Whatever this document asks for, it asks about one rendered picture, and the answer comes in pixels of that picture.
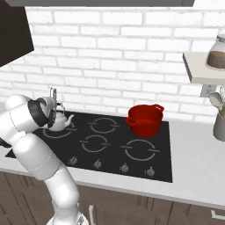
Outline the pale wall shelf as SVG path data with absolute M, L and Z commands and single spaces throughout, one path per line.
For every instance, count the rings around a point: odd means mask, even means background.
M 183 61 L 191 83 L 225 85 L 225 70 L 206 65 L 207 53 L 183 53 Z

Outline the grey wall socket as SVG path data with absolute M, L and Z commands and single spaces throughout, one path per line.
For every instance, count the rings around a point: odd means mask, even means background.
M 200 96 L 202 98 L 207 98 L 211 93 L 216 91 L 216 85 L 212 84 L 203 84 Z

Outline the grey extractor hood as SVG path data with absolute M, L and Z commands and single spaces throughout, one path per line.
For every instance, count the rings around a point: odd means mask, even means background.
M 195 0 L 4 0 L 9 6 L 193 7 Z

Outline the grey utensil pot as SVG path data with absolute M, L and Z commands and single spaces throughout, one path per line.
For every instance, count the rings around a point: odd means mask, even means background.
M 215 119 L 213 135 L 217 140 L 225 142 L 225 119 L 219 113 Z

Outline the dark brown wall cupboard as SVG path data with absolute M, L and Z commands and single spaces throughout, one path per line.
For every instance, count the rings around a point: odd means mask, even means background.
M 0 68 L 33 50 L 25 8 L 0 0 Z

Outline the brown cupboard door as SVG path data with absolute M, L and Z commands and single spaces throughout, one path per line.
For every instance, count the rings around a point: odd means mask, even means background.
M 0 203 L 9 225 L 47 225 L 54 215 L 43 181 L 0 171 Z
M 189 204 L 141 195 L 78 186 L 89 216 L 93 205 L 95 225 L 172 225 L 171 218 L 187 215 Z

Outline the white kettle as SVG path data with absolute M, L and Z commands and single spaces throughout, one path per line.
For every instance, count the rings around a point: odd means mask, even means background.
M 71 125 L 73 117 L 74 117 L 73 114 L 71 114 L 67 118 L 65 112 L 57 112 L 54 124 L 49 128 L 49 130 L 53 132 L 59 132 L 64 130 L 66 127 Z

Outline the brown drawer front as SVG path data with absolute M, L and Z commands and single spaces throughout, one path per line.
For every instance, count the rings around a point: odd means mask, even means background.
M 211 217 L 211 210 L 214 210 L 219 215 L 225 215 L 225 209 L 197 205 L 190 205 L 187 215 L 194 225 L 225 225 L 225 221 L 213 219 Z

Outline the black hob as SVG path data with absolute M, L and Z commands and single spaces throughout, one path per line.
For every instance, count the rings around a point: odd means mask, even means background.
M 161 123 L 159 132 L 149 138 L 134 135 L 123 117 L 66 112 L 74 115 L 71 125 L 59 132 L 39 129 L 35 132 L 68 167 L 145 178 L 172 181 L 170 126 Z M 69 164 L 75 156 L 77 163 Z M 94 163 L 102 166 L 97 169 Z M 127 172 L 121 171 L 126 163 Z M 150 167 L 154 176 L 147 174 Z

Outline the glass jar with brown filling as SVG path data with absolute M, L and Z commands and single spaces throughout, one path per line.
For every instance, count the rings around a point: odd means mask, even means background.
M 212 69 L 225 69 L 225 34 L 218 34 L 211 47 L 206 65 Z

